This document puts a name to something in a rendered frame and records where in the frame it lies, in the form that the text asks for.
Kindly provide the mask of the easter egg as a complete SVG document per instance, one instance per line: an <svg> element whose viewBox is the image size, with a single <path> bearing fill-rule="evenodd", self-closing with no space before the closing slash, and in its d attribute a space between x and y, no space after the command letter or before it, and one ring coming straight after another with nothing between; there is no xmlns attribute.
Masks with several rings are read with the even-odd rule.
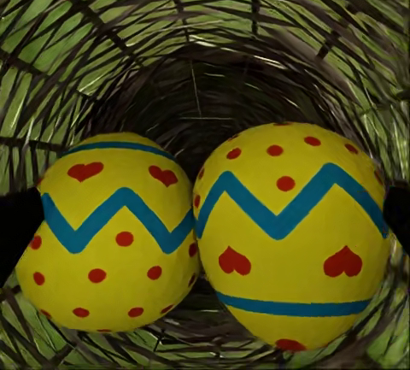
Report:
<svg viewBox="0 0 410 370"><path fill-rule="evenodd" d="M164 318L194 291L202 264L193 184L153 140L100 133L62 154L35 186L44 221L14 274L57 326L116 335Z"/></svg>
<svg viewBox="0 0 410 370"><path fill-rule="evenodd" d="M394 243L364 150L323 125L273 121L229 137L192 184L198 276L253 338L309 351L354 327Z"/></svg>

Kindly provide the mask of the wicker basket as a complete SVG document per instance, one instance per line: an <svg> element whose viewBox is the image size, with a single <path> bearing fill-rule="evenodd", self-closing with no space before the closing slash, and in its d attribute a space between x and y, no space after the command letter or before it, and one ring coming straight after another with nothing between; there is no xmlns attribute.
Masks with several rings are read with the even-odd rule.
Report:
<svg viewBox="0 0 410 370"><path fill-rule="evenodd" d="M49 16L49 13L67 1L71 1L73 6L66 14L49 25L39 35L33 37L34 33L43 24L43 21ZM290 115L296 121L309 123L308 118L290 100L288 95L295 97L318 123L321 123L325 128L333 132L340 133L342 136L351 139L360 149L366 152L366 155L373 161L377 171L383 178L387 192L390 192L391 187L410 191L410 121L403 107L404 101L410 102L410 58L407 58L407 55L390 39L390 35L384 29L384 25L386 25L395 32L400 33L410 51L410 9L405 5L396 0L379 0L387 7L399 13L399 17L401 17L403 22L403 26L401 26L380 9L377 9L371 2L368 2L368 0L345 0L348 4L346 8L340 7L337 3L332 2L332 0L320 0L325 5L328 5L329 8L319 6L311 0L279 0L288 10L277 8L268 0L229 0L244 3L244 5L227 7L209 5L212 2L221 0L167 0L168 4L147 12L141 12L138 19L126 24L120 24L127 17L136 16L136 12L142 7L163 0L117 0L109 5L100 7L97 11L90 10L90 5L95 1L52 0L51 4L41 14L15 29L15 25L34 0L21 0L7 12L5 12L5 9L9 6L11 0L0 0L0 21L21 7L19 14L9 24L4 34L0 36L0 46L9 36L16 34L23 27L33 24L32 28L24 35L24 38L14 48L12 53L0 49L0 82L3 81L3 76L11 67L18 69L15 81L9 92L9 97L0 108L0 130L3 129L4 116L8 112L9 106L15 100L16 92L22 84L22 74L29 73L32 76L26 95L20 104L20 117L14 136L12 138L0 137L0 145L9 147L9 157L5 163L5 167L9 165L9 193L19 192L21 188L24 191L28 189L26 149L31 149L33 184L36 185L45 174L45 171L49 169L51 150L56 152L56 159L59 159L62 154L66 154L69 149L73 148L73 138L81 130L83 132L80 134L80 142L95 137L95 135L100 135L100 133L119 131L120 123L126 124L126 118L122 118L122 115L127 111L134 97L139 94L140 90L147 91L151 87L155 92L155 100L145 107L130 123L125 125L124 130L126 132L131 132L141 119L145 118L160 104L163 110L144 128L141 135L145 136L148 128L159 127L160 131L153 138L153 142L160 144L171 138L172 141L163 149L168 154L172 153L173 147L183 134L196 133L198 137L217 138L220 141L219 143L212 143L203 140L186 143L181 139L182 147L178 149L175 156L181 156L183 153L189 155L189 158L184 160L180 167L185 170L187 164L192 164L193 171L188 173L190 182L193 182L198 176L198 172L202 169L202 162L205 162L221 144L227 142L230 136L243 132L243 129L218 122L213 118L203 116L179 118L180 115L200 113L202 111L212 111L230 115L230 117L235 115L240 118L244 125L250 128L271 123L270 116L272 115L278 116L284 123L290 121L278 108L274 108L271 104L241 90L241 85L239 87L231 86L237 90L237 94L208 91L208 89L230 88L229 85L196 86L197 80L207 76L213 77L212 73L193 73L179 79L163 81L165 78L179 72L184 66L194 66L195 64L203 63L239 72L243 78L253 77L270 97L277 99L279 104L282 104L290 112ZM301 12L293 9L290 3L301 5L306 10L309 10L314 17L301 15ZM196 11L184 10L185 7L192 5L198 5L205 9ZM100 19L100 15L108 9L126 6L130 6L130 8L111 21L105 22ZM240 8L244 6L250 7L252 11L241 11ZM287 17L288 20L278 19L268 14L264 9L278 11L281 15ZM166 12L168 10L172 10L172 13L148 20L144 19L149 14ZM59 32L59 27L67 19L70 19L79 12L85 15L85 18L81 19L79 24L64 37L61 37L59 41L62 41L67 36L73 36L76 31L84 27L88 22L93 22L93 27L72 48L61 52L62 55L68 53L68 57L57 67L57 70L51 76L47 76L50 65L44 69L37 69L33 66L33 63L50 47L50 40ZM191 21L194 17L213 16L213 13L218 12L239 15L242 19L251 19L252 30L247 31L220 26L220 21ZM340 15L341 20L336 21L327 12ZM384 29L385 35L370 26L364 15L369 15L372 19L378 21L378 24ZM117 37L119 32L122 32L131 25L149 23L150 26L153 26L155 23L163 21L173 21L174 23L168 24L160 30L150 32L149 37L132 43L132 45L127 44L127 41L134 36L144 33L143 29L124 38ZM314 21L326 24L332 28L332 31L327 32L324 28L317 26ZM280 25L283 31L272 29L267 24ZM196 28L203 25L214 26L214 29ZM321 49L319 50L311 44L305 43L305 41L300 39L300 36L289 29L289 26L299 27L306 34L309 34L322 45ZM259 32L259 28L262 32ZM167 30L172 31L164 38L156 37L159 33ZM36 41L50 31L52 31L51 36L46 40L46 45L33 58L32 64L24 63L18 58L20 53L30 43L33 43L33 41ZM325 43L322 43L311 31L320 33L325 38ZM361 41L358 31L363 32L369 39L374 41L383 50L384 57L381 57L364 41ZM196 36L198 33L209 33L211 37L215 38L228 38L230 43L219 44L219 42L209 41L208 38L199 38ZM158 59L155 62L148 66L143 65L141 55L150 49L160 47L160 44L168 38L180 36L185 36L184 42L173 43L173 47L158 55ZM61 82L60 78L67 70L67 67L77 58L77 52L90 39L93 39L91 46L81 54L81 59L76 63L76 66ZM94 49L107 39L110 39L114 45L108 47L99 55L87 59ZM121 48L122 52L112 56L102 64L96 65L94 68L87 68L83 74L75 77L75 74L81 68L91 65L96 59L105 56L115 48ZM351 67L354 79L347 75L347 73L332 68L326 57L329 51ZM392 56L401 62L406 76L403 76L393 66L385 51L391 53ZM107 66L110 62L117 61L119 58L122 58L123 61L106 73L107 78L91 95L77 90L82 79L88 73L96 72L100 68ZM398 88L400 88L400 92L398 94L394 94L388 87L387 83L390 85L395 84L375 67L373 60L382 62L384 66L394 73L399 81ZM362 83L361 73L365 75L370 84L377 90L380 98L365 88L365 85ZM349 80L352 80L352 83L357 88L360 88L360 91L366 96L369 105L372 107L370 110L362 109L362 104L356 96L354 89L350 86ZM318 111L321 121L306 104L302 95L297 93L295 89L299 89L307 95L307 98ZM193 102L174 106L165 106L163 104L165 97L182 94L190 95L194 92L197 94L201 93L206 98L199 98ZM64 97L61 99L63 95ZM83 100L80 105L79 116L76 118L76 121L73 121L77 102L81 97L83 97ZM58 105L55 109L57 103ZM245 106L254 116L247 115L242 110L236 109L236 105ZM358 107L362 110L359 111ZM71 113L70 120L68 121L63 140L60 144L51 143L51 139L61 129L61 125L69 113ZM369 128L364 121L364 119L369 119L369 117L373 120L379 120L380 125L385 130L388 147L384 144L384 140L380 137L374 123L372 123L372 127L375 132L375 142L372 141ZM44 131L55 118L58 118L56 127L53 129L50 138L46 142L42 142L40 139L43 137ZM29 120L32 120L30 129L23 138L17 138L19 132L22 131ZM32 140L32 129L40 120L42 120L41 132L37 138ZM400 130L404 137L406 165L401 159L398 137L395 139L395 151L398 154L399 162L395 162L392 156L394 143L390 132L393 129L396 132ZM382 144L387 156L389 156L392 176L389 175L385 167L379 143ZM12 160L12 149L14 147L18 148L20 157L17 173L14 172ZM38 172L36 149L44 149L46 152L41 173ZM405 271L407 251L399 244L398 267L393 264L395 244L391 245L389 252L389 262L385 268L384 278L375 294L375 296L378 296L385 286L391 283L388 296L357 327L352 327L352 329L344 333L346 338L335 349L334 353L324 358L318 358L309 366L299 368L298 370L349 370L359 359L362 360L362 363L365 363L366 370L380 370L381 365L367 354L366 349L375 340L378 340L383 335L383 332L396 320L393 332L389 338L389 342L392 341L403 310L410 304L410 273ZM391 312L392 302L398 286L402 282L406 282L406 293L401 304ZM95 344L86 335L86 332L78 332L65 326L57 326L50 320L49 323L61 334L64 342L66 342L66 346L60 350L57 350L57 347L53 347L54 357L47 361L40 352L38 344L34 341L31 333L34 329L25 320L21 306L16 301L16 296L19 296L21 293L19 285L13 289L10 283L6 281L3 288L0 289L0 302L3 302L13 313L16 313L28 340L21 335L21 332L15 326L12 326L4 318L3 312L0 309L0 323L3 324L4 330L9 340L14 344L15 350L12 350L1 338L0 349L13 361L16 361L23 370L33 370L33 368L22 358L15 338L36 359L40 365L39 370L57 370L57 366L61 362L73 370L85 370L64 361L73 350L91 366L91 370L100 370L100 368L104 370L128 370L126 367L122 367L115 359L111 359L110 352ZM221 314L220 298L209 280L199 279L194 284L194 291L187 297L201 297L218 301L218 316L210 317L198 314L195 310L204 311L204 308L187 306L180 303L173 311L165 314L164 318L153 321L148 326L139 327L149 335L154 336L156 345L152 350L134 344L126 332L118 332L116 335L108 333L95 333L95 335L114 351L119 352L124 361L130 362L134 366L139 366L143 370L150 369L148 366L141 366L122 347L136 351L150 365L164 364L178 370L195 370L194 368L187 367L186 364L202 364L205 367L210 367L211 370L222 370L222 366L225 365L234 366L235 364L242 364L241 367L235 370L252 370L267 363L278 364L278 370L286 370L286 366L295 352L288 359L284 359L284 349L276 349L276 347L269 344L259 349L249 349L245 346L236 348L227 346L231 342L245 342L245 345L250 345L261 340L251 337L246 328L243 328L238 321L233 320L232 314ZM380 309L382 309L380 319L373 328L373 331L369 332L366 336L361 335L361 338L358 340L356 337L362 332L363 328L366 328L369 320ZM108 358L102 358L100 355L91 352L85 347L84 343L86 342L90 346L100 349ZM213 357L191 359L181 356L182 360L170 361L155 354L157 344L189 345L189 348L184 349L164 349L164 353L178 355L184 352L207 352L213 354ZM249 354L246 357L228 357L229 354L234 354L235 352L249 352Z"/></svg>

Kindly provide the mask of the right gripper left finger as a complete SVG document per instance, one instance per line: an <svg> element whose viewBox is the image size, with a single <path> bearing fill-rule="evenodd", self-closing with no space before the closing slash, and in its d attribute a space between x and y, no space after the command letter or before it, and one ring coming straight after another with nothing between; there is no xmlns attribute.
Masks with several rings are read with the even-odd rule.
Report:
<svg viewBox="0 0 410 370"><path fill-rule="evenodd" d="M0 289L43 221L44 206L36 186L0 197Z"/></svg>

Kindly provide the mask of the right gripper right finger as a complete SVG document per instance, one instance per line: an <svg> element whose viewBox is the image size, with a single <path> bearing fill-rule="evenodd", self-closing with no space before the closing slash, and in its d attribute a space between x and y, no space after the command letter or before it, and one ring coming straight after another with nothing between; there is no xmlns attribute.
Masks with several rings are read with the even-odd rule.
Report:
<svg viewBox="0 0 410 370"><path fill-rule="evenodd" d="M393 231L396 242L410 257L410 191L391 187L384 203L383 217Z"/></svg>

